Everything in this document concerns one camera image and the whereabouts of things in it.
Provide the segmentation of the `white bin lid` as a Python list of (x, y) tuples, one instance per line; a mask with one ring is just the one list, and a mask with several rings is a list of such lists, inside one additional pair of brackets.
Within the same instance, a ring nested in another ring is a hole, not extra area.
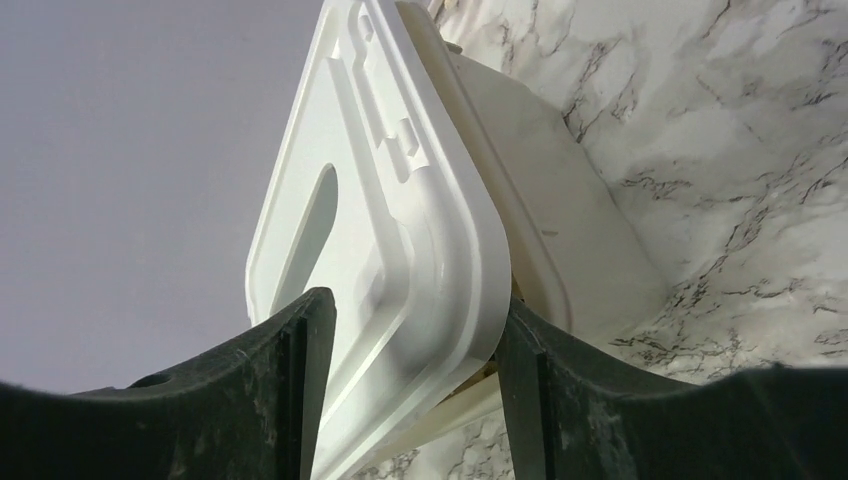
[(505, 229), (426, 58), (450, 63), (420, 6), (323, 4), (247, 257), (253, 324), (334, 295), (315, 479), (356, 473), (503, 331)]

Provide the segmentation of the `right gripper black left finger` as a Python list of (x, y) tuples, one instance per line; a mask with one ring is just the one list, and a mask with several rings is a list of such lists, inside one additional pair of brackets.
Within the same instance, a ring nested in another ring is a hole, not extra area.
[(1, 387), (5, 479), (307, 479), (336, 323), (330, 289), (127, 388)]

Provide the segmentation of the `beige plastic bin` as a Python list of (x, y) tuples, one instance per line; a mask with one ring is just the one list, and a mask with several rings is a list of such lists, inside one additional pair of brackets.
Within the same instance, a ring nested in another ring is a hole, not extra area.
[(580, 419), (557, 372), (600, 384), (637, 368), (605, 339), (660, 311), (669, 289), (559, 111), (526, 85), (448, 46), (426, 10), (395, 2), (416, 52), (503, 221), (514, 301), (494, 359), (379, 450), (381, 463), (501, 409), (518, 477), (553, 478)]

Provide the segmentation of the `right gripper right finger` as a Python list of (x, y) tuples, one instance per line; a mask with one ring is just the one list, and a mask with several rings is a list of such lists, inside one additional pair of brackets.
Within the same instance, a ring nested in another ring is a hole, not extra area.
[(748, 369), (693, 385), (510, 304), (496, 350), (519, 479), (843, 479), (847, 372)]

